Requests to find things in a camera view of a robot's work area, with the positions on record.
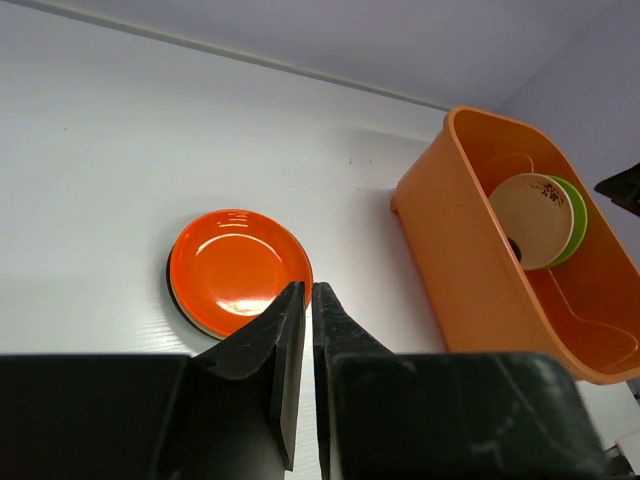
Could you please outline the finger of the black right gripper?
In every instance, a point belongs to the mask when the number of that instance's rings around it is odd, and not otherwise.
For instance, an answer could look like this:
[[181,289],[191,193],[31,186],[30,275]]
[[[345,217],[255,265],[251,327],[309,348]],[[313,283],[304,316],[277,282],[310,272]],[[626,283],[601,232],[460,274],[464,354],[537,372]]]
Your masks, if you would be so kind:
[[640,164],[600,181],[595,186],[595,191],[609,198],[615,205],[639,216]]

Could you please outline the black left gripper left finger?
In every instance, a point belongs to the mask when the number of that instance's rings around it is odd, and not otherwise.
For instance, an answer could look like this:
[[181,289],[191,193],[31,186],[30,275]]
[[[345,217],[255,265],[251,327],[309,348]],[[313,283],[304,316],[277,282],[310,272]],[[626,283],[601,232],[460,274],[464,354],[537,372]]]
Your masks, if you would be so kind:
[[293,466],[305,287],[197,356],[5,355],[5,479],[280,479]]

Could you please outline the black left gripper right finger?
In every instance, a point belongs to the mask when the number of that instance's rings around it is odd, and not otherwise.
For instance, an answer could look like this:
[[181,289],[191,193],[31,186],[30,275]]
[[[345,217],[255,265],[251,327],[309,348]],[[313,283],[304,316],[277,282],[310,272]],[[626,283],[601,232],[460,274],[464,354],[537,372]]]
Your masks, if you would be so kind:
[[607,479],[569,373],[538,353],[396,354],[312,290],[326,479]]

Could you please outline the cream floral plate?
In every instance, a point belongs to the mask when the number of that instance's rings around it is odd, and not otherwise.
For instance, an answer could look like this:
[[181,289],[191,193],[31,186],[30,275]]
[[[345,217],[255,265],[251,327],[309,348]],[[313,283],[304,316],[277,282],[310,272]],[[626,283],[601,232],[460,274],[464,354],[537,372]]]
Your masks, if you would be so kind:
[[209,328],[207,328],[206,326],[201,325],[200,323],[198,323],[196,320],[194,320],[190,315],[189,317],[197,324],[197,326],[199,327],[198,331],[200,331],[201,333],[203,333],[204,335],[213,338],[215,340],[218,341],[222,341],[225,339],[225,336],[222,336],[212,330],[210,330]]
[[489,203],[524,270],[547,268],[573,234],[575,213],[568,192],[549,175],[521,173],[498,185]]

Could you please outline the orange plate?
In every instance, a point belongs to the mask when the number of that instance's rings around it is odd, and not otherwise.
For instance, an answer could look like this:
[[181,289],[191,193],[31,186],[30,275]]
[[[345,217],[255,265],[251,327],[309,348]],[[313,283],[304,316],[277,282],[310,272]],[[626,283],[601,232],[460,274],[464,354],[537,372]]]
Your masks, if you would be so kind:
[[306,251],[289,230],[260,213],[207,213],[186,226],[172,248],[179,302],[225,338],[262,314],[291,282],[304,284],[304,304],[310,303],[313,274]]

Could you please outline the blue patterned plate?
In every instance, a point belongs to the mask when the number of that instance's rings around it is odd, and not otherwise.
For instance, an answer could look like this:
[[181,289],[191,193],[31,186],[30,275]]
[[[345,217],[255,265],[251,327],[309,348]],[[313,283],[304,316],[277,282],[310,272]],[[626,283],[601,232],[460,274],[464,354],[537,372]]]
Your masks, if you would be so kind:
[[166,260],[166,264],[165,264],[165,283],[166,283],[166,288],[167,288],[167,292],[168,292],[169,298],[170,298],[170,300],[172,302],[172,305],[174,306],[175,310],[185,320],[185,322],[187,322],[193,328],[198,330],[199,327],[197,326],[197,324],[183,310],[182,306],[180,305],[178,299],[175,296],[175,293],[174,293],[174,290],[173,290],[173,286],[172,286],[172,281],[171,281],[171,257],[172,257],[172,253],[173,253],[173,248],[169,251],[168,256],[167,256],[167,260]]

